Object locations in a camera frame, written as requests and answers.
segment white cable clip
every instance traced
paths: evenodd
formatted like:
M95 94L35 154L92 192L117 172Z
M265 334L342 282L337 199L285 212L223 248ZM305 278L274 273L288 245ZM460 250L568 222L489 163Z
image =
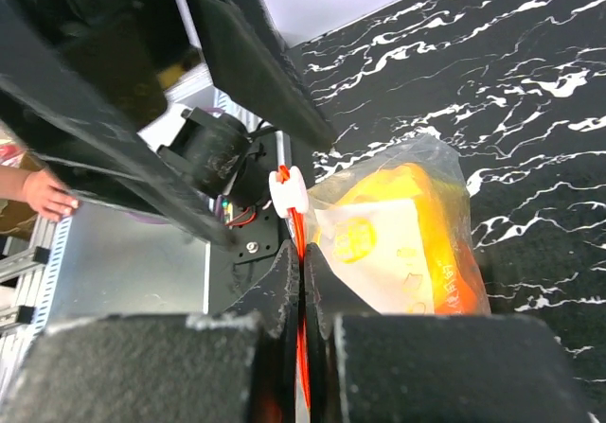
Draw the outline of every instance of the white cable clip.
M293 208L300 214L307 213L310 200L307 197L307 188L303 175L297 166L289 169L291 178L284 183L278 180L275 171L269 174L269 192L272 196L277 215L283 219L288 218L288 209Z

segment human hand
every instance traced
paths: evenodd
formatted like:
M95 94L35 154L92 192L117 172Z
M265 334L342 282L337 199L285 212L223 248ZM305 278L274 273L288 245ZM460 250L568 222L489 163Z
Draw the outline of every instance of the human hand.
M65 193L65 187L45 170L32 172L23 184L25 201L43 217L60 221L78 208L78 201Z

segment orange wire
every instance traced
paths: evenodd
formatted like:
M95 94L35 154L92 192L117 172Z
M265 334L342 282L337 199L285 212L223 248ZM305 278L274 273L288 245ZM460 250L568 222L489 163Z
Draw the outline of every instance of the orange wire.
M278 179L281 183L286 182L291 178L291 173L285 166L278 168ZM293 208L289 208L289 215L293 219L294 224L294 244L296 253L299 256L299 264L302 266L305 258L305 218L302 214L297 213ZM310 367L307 361L307 326L305 314L299 322L296 331L296 362L299 367L299 375L301 377L301 385L303 387L303 395L305 396L305 404L308 410L312 407L312 390L310 386Z

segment finger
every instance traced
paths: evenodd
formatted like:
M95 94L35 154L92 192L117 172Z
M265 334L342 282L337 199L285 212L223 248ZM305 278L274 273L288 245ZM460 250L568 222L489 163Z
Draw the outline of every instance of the finger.
M59 215L58 213L55 212L51 212L50 210L43 208L42 210L40 210L40 215L42 215L43 217L45 217L47 220L51 220L51 221L55 221L55 222L59 222L61 221L61 215Z
M54 203L52 201L48 201L45 204L45 209L50 210L51 212L58 213L64 217L69 217L73 211L72 207L63 205L62 203Z
M72 208L78 208L78 201L65 193L61 193L61 191L52 191L48 199L54 203L60 203Z

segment black metal bracket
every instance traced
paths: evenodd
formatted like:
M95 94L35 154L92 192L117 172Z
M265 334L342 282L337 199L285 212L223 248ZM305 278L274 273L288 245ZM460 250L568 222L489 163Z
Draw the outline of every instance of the black metal bracket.
M269 134L259 138L253 145L255 161L266 170L265 176L276 167L277 147L276 136ZM265 210L257 208L257 217L250 224L234 227L237 247L231 253L234 264L245 264L274 257L280 246L279 224L283 222L277 216L274 208L269 205Z

